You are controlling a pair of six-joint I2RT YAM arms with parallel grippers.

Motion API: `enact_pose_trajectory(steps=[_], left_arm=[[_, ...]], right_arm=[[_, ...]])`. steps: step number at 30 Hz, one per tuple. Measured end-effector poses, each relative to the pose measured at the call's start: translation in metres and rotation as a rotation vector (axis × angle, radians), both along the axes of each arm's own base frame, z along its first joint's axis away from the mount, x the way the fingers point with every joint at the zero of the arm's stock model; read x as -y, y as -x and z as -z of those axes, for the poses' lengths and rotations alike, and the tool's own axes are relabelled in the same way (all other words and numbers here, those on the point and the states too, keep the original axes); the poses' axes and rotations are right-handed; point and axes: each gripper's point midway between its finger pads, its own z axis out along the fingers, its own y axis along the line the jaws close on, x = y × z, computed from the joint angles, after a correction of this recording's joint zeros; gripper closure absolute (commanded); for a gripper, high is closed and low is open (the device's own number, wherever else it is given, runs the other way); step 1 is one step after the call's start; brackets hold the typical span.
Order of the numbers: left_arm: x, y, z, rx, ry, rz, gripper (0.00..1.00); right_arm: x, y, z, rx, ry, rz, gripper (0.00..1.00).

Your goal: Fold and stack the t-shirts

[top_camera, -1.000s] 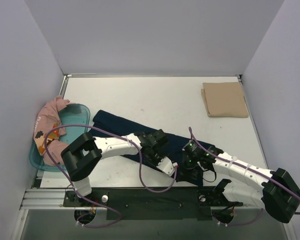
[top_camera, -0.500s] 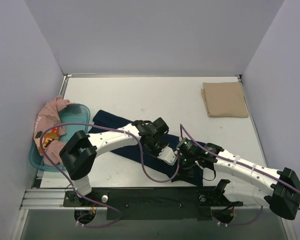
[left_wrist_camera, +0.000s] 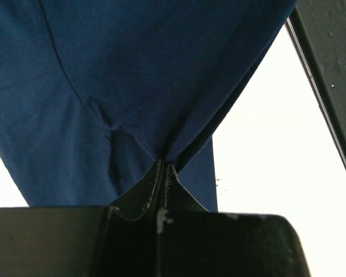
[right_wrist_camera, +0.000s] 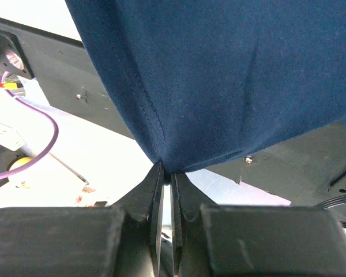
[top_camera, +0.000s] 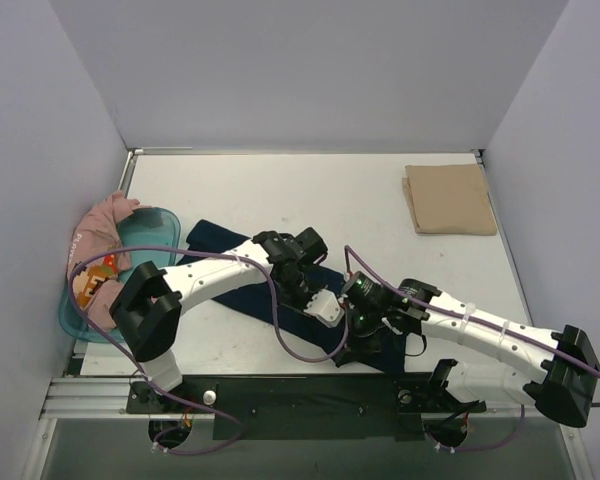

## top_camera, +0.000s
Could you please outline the navy blue t-shirt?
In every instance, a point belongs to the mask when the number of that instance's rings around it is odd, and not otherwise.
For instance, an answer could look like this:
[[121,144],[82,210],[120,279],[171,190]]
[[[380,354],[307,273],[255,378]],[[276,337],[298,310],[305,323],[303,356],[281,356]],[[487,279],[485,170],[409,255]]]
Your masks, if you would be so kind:
[[[190,251],[213,253],[234,249],[246,240],[245,235],[204,219],[198,221],[186,236]],[[344,285],[340,273],[323,266],[311,270],[308,277],[326,285],[333,292],[339,291]],[[273,323],[270,289],[265,282],[230,291],[213,298],[212,301],[267,324]],[[278,307],[278,320],[283,331],[317,346],[324,355],[337,347],[344,332],[343,326],[330,329],[319,321],[284,305]],[[395,375],[402,373],[406,338],[395,336],[387,330],[382,330],[380,334],[382,338],[380,351],[364,356],[362,363],[383,373]]]

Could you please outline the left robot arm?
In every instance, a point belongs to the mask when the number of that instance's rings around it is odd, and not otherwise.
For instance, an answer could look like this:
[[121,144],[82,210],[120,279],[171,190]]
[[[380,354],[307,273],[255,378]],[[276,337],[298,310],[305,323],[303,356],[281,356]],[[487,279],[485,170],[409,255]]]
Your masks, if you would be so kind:
[[186,388],[172,351],[180,317],[220,295],[271,281],[276,305],[328,328],[338,326],[344,312],[336,295],[308,274],[327,252],[312,228],[297,236],[263,231],[217,257],[162,269],[151,261],[136,267],[110,315],[134,360],[154,383],[150,400],[164,412],[183,405]]

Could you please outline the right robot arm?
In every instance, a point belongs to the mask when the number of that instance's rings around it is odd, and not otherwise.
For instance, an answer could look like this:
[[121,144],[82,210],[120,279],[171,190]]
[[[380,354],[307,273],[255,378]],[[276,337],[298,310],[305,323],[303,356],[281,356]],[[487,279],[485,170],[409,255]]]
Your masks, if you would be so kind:
[[532,405],[559,424],[586,426],[600,363],[583,330],[567,325],[555,331],[510,321],[414,279],[391,289],[358,271],[341,292],[359,311],[357,326],[440,339],[491,358],[486,365],[439,362],[445,374],[426,385],[434,407],[517,403]]

